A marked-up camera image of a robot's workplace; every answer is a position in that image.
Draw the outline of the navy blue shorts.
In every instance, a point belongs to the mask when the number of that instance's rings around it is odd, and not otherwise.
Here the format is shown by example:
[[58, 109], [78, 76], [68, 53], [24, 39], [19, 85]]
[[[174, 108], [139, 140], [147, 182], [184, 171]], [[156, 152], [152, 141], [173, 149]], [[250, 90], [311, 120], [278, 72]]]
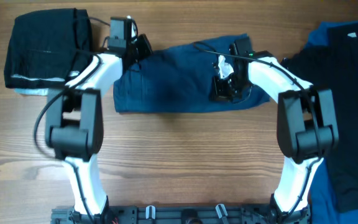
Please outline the navy blue shorts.
[[246, 110], [269, 101], [255, 86], [235, 102], [209, 97], [217, 56], [201, 52], [192, 44], [156, 50], [133, 64], [114, 82], [113, 97], [118, 113], [208, 113]]

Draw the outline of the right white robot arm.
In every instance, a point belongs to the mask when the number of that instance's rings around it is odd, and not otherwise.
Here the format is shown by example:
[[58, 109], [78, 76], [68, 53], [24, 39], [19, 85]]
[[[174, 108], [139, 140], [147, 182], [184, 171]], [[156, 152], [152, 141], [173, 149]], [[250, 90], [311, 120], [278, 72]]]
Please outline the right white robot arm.
[[332, 91], [292, 74], [268, 52], [234, 55], [232, 65], [227, 57], [218, 53], [214, 65], [218, 93], [233, 99], [244, 85], [257, 86], [277, 103], [277, 142], [284, 164], [271, 205], [278, 218], [289, 219], [308, 206], [315, 173], [339, 142]]

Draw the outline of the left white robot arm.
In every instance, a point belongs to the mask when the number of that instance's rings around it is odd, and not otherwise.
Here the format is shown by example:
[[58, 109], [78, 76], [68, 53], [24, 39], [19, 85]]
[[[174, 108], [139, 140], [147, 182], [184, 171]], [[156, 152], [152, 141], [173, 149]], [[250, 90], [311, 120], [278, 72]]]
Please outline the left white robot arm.
[[109, 199], [99, 177], [98, 152], [104, 137], [101, 99], [124, 71], [152, 55], [145, 34], [135, 37], [124, 52], [110, 47], [92, 54], [91, 63], [72, 81], [52, 88], [39, 114], [45, 119], [45, 143], [68, 172], [75, 204], [73, 223], [107, 223]]

